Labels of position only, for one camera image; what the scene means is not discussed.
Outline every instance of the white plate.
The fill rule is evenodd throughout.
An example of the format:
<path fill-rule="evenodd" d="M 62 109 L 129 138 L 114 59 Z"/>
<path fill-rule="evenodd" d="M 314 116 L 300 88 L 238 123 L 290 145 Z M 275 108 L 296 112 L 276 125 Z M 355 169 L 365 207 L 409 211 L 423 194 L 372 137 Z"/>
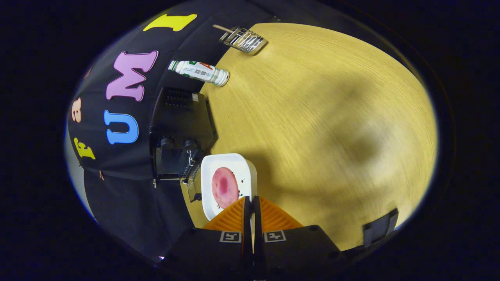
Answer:
<path fill-rule="evenodd" d="M 239 197 L 257 195 L 257 171 L 252 162 L 238 153 L 208 155 L 201 161 L 201 203 L 206 218 L 211 221 L 223 211 L 212 193 L 212 177 L 217 169 L 226 167 L 232 171 L 238 184 Z"/>

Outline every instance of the plastic bottle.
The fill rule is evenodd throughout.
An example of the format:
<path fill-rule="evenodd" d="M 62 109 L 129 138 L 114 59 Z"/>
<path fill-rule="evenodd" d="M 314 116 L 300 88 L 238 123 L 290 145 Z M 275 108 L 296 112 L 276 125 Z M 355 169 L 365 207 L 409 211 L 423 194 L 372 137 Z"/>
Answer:
<path fill-rule="evenodd" d="M 172 60 L 168 66 L 168 70 L 189 78 L 212 83 L 219 87 L 224 86 L 230 76 L 229 71 L 193 60 Z"/>

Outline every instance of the metal clip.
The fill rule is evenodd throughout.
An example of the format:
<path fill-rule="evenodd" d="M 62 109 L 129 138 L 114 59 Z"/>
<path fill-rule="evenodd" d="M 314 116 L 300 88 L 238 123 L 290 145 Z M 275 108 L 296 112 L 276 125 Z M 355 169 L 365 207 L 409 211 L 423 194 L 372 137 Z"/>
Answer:
<path fill-rule="evenodd" d="M 187 153 L 189 154 L 188 165 L 193 167 L 195 164 L 193 161 L 193 156 L 191 155 L 191 150 L 188 150 Z"/>

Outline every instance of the wooden table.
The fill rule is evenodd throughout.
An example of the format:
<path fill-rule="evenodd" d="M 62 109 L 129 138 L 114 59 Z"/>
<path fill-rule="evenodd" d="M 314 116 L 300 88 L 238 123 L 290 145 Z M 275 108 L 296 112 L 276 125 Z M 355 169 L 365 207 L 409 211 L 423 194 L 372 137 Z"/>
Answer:
<path fill-rule="evenodd" d="M 381 50 L 332 30 L 259 23 L 256 56 L 230 48 L 206 83 L 219 139 L 212 154 L 253 162 L 258 194 L 303 225 L 320 225 L 343 251 L 362 225 L 394 208 L 397 225 L 423 198 L 437 156 L 432 103 L 421 83 Z M 186 201 L 197 227 L 200 201 Z"/>

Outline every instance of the pink food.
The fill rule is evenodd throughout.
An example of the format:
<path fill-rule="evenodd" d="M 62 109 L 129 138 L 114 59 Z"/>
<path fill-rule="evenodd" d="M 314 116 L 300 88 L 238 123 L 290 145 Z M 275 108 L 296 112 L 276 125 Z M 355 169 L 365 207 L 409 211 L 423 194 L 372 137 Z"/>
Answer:
<path fill-rule="evenodd" d="M 233 172 L 226 168 L 218 168 L 212 177 L 212 193 L 215 202 L 225 209 L 238 200 L 238 184 Z"/>

